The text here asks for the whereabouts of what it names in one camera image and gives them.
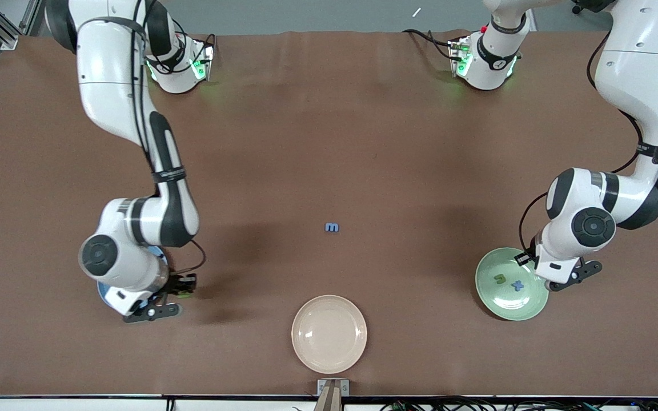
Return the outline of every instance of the white plate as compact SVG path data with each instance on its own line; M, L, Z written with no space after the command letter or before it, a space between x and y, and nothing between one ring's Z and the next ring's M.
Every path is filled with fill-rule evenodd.
M291 327L293 350L310 369L336 374L355 365L367 344L367 324L352 301L321 296L303 304Z

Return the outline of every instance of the green plate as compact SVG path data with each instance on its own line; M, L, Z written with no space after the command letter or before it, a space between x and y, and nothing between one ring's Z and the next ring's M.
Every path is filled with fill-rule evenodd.
M529 320L545 308L550 291L535 275L535 265L518 265L522 251L501 248L490 251L476 268L476 291L484 305L505 320Z

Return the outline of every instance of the brown table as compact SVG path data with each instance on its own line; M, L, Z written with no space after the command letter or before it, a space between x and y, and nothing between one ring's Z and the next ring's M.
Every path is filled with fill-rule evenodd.
M212 83L151 85L209 263L183 315L141 325L100 301L77 253L107 201L151 192L147 166L84 115L73 55L22 38L0 57L0 394L312 392L291 322L338 294L368 322L342 374L357 395L658 395L658 221L619 231L605 271L533 320L475 295L480 258L518 247L520 213L559 172L635 147L585 81L602 36L531 34L491 92L408 34L220 38ZM545 222L538 206L525 235Z

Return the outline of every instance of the white robot link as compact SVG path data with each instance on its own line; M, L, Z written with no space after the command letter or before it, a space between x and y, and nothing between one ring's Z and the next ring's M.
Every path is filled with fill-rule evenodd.
M81 246L81 268L110 287L104 300L125 320L178 314L175 307L159 314L144 310L178 277L150 247L188 244L199 216L170 125L149 97L144 61L165 91L183 93L207 78L212 47L177 34L156 0L47 0L45 16L55 40L76 54L86 114L141 146L156 186L149 197L117 198L105 206L95 234ZM188 292L194 284L186 286Z
M501 86L511 71L494 70L494 58L514 63L516 48L527 34L525 12L555 2L484 0L492 22L485 34L464 39L470 51L456 51L464 57L457 63L457 74L480 89ZM517 262L533 259L535 273L548 280L552 291L600 271L600 263L586 263L582 257L609 244L616 227L637 229L658 217L658 0L580 0L578 5L613 16L595 87L627 114L640 140L631 175L570 168L550 185L546 209L551 221ZM487 50L499 57L489 58Z

